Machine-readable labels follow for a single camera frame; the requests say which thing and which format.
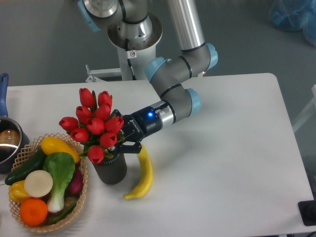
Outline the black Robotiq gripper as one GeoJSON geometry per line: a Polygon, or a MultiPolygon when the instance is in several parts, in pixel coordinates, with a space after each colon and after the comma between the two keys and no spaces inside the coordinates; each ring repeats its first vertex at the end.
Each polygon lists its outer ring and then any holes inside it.
{"type": "Polygon", "coordinates": [[[124,121],[121,128],[125,141],[134,142],[126,145],[119,142],[108,148],[111,154],[138,154],[141,152],[140,141],[162,129],[162,120],[153,107],[145,107],[132,114],[122,116],[121,112],[114,110],[108,121],[124,121]]]}

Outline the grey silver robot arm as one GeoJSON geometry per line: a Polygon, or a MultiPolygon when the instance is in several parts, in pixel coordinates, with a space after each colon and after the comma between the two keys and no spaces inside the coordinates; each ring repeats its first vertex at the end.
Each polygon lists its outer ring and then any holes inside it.
{"type": "Polygon", "coordinates": [[[118,50],[124,80],[147,79],[160,100],[130,115],[115,133],[117,142],[106,155],[138,153],[141,141],[201,108],[199,95],[182,83],[215,66],[218,54],[204,40],[193,0],[170,0],[168,8],[182,54],[175,60],[156,57],[162,35],[159,20],[148,11],[145,0],[80,0],[78,6],[90,28],[106,30],[118,50]]]}

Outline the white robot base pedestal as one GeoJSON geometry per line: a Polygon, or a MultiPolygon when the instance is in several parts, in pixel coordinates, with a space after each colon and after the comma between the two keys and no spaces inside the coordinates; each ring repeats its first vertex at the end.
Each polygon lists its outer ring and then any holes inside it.
{"type": "Polygon", "coordinates": [[[122,80],[145,80],[163,85],[182,83],[207,70],[210,53],[205,44],[198,14],[193,11],[172,12],[172,20],[182,55],[173,61],[156,57],[161,39],[160,21],[147,14],[139,21],[120,20],[108,27],[111,43],[117,48],[120,68],[88,72],[90,78],[121,75],[122,80]]]}

